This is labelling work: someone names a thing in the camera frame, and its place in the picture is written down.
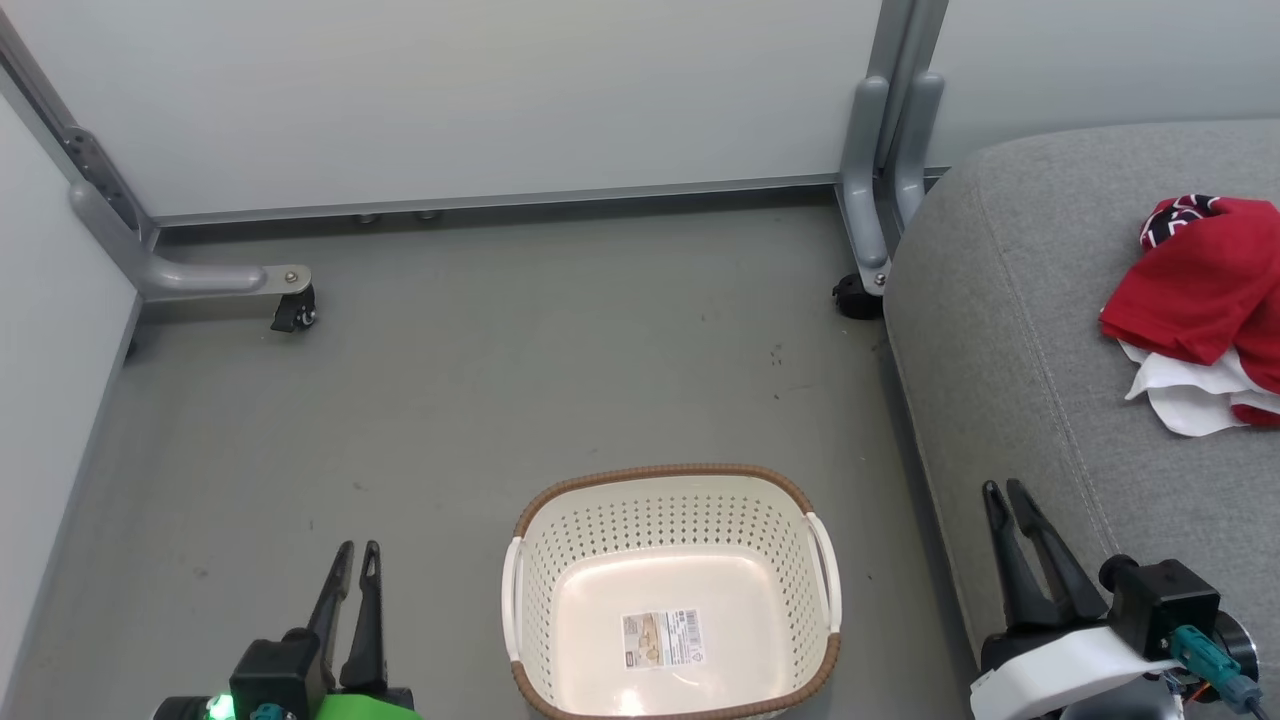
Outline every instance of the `basket label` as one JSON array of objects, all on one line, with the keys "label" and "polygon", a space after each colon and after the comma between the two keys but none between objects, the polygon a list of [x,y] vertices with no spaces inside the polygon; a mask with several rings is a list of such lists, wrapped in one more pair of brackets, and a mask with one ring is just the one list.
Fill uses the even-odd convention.
[{"label": "basket label", "polygon": [[622,648],[632,670],[707,662],[696,610],[623,615]]}]

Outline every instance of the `red cloth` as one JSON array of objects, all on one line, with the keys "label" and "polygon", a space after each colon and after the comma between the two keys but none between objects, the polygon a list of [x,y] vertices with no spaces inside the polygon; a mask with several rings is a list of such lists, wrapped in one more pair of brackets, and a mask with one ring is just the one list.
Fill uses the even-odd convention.
[{"label": "red cloth", "polygon": [[1280,211],[1262,200],[1175,197],[1156,206],[1140,241],[1146,252],[1102,310],[1103,334],[1198,365],[1234,345],[1249,378],[1280,393]]}]

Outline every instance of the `laundry basket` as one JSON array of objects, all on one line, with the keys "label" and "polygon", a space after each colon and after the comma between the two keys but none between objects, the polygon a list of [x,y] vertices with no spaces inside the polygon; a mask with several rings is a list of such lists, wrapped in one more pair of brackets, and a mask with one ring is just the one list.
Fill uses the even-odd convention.
[{"label": "laundry basket", "polygon": [[516,685],[552,720],[771,717],[840,652],[840,573],[809,500],[749,465],[567,480],[516,525],[502,573]]}]

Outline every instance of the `sofa seam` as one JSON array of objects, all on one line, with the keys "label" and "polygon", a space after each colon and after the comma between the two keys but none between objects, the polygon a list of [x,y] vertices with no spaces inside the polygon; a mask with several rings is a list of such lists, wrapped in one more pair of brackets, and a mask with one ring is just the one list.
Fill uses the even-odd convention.
[{"label": "sofa seam", "polygon": [[1094,488],[1092,479],[1088,477],[1089,470],[1080,454],[1079,446],[1075,442],[1075,433],[1071,430],[1070,420],[1068,420],[1066,413],[1062,409],[1062,401],[1059,396],[1057,386],[1053,382],[1053,373],[1050,370],[1048,363],[1044,359],[1044,350],[1029,320],[1027,304],[1018,290],[1012,269],[1009,266],[1009,261],[1005,256],[1005,249],[996,238],[995,225],[992,224],[991,215],[987,211],[987,199],[982,187],[983,173],[980,173],[984,164],[983,159],[977,168],[979,172],[975,172],[977,177],[973,181],[973,188],[978,196],[978,213],[982,217],[983,225],[986,225],[986,234],[992,245],[992,249],[996,251],[996,259],[1000,261],[1000,269],[1005,275],[1007,295],[1014,301],[1018,329],[1023,336],[1023,342],[1027,350],[1032,354],[1037,370],[1044,379],[1044,387],[1041,388],[1041,396],[1048,401],[1053,415],[1053,424],[1061,432],[1061,437],[1057,438],[1056,443],[1066,452],[1071,478],[1075,480],[1076,492],[1080,495],[1080,500],[1084,501],[1084,510],[1089,515],[1089,524],[1093,525],[1093,530],[1098,534],[1098,543],[1102,546],[1102,551],[1110,555],[1117,547],[1115,534],[1111,529],[1111,523],[1107,520],[1106,512],[1102,511],[1102,503],[1098,500],[1097,488]]},{"label": "sofa seam", "polygon": [[[929,478],[933,477],[933,471],[929,469],[931,465],[929,465],[928,452],[925,452],[924,446],[919,442],[920,433],[916,429],[919,427],[919,423],[916,423],[915,420],[915,409],[911,406],[911,392],[908,387],[910,382],[906,379],[906,374],[902,373],[902,361],[899,360],[897,352],[893,351],[895,346],[893,331],[887,316],[884,322],[884,333],[888,336],[890,354],[893,356],[893,369],[897,370],[899,382],[902,383],[902,400],[904,402],[906,402],[906,415],[911,420],[911,434],[916,436],[913,437],[911,441],[913,445],[915,445],[916,454],[920,456],[920,468],[924,470],[924,480],[925,480],[924,484],[928,486],[929,488],[929,503],[933,506],[933,519],[938,524],[938,530],[942,533],[942,551],[947,556],[947,570],[951,573],[951,585],[952,585],[951,589],[956,591],[957,589],[956,585],[960,582],[959,565],[956,562],[955,553],[951,551],[951,543],[947,542],[950,536],[947,534],[947,523],[946,520],[942,519],[943,514],[941,506],[938,505],[938,495],[933,491],[933,483],[929,482]],[[969,612],[969,605],[965,601],[964,593],[955,592],[954,594],[956,598],[956,603],[960,606],[960,619],[964,621],[965,625],[965,637],[969,639],[969,652],[973,653],[977,659],[977,653],[973,652],[974,651],[973,639],[975,634],[973,615]]]}]

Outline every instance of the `basket handle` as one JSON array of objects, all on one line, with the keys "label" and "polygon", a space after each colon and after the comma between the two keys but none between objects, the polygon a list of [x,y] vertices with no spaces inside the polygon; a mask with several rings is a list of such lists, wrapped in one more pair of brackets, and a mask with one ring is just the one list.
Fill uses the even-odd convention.
[{"label": "basket handle", "polygon": [[520,566],[520,547],[525,538],[516,536],[507,546],[507,559],[502,562],[502,638],[507,642],[507,657],[520,660],[520,628],[516,626],[516,568]]},{"label": "basket handle", "polygon": [[827,527],[813,512],[805,512],[809,520],[809,529],[813,530],[814,539],[818,541],[818,555],[822,566],[817,568],[818,575],[827,583],[827,607],[831,611],[831,632],[840,632],[840,620],[844,614],[844,605],[840,597],[840,568],[836,566],[836,548],[831,544],[831,536]]}]

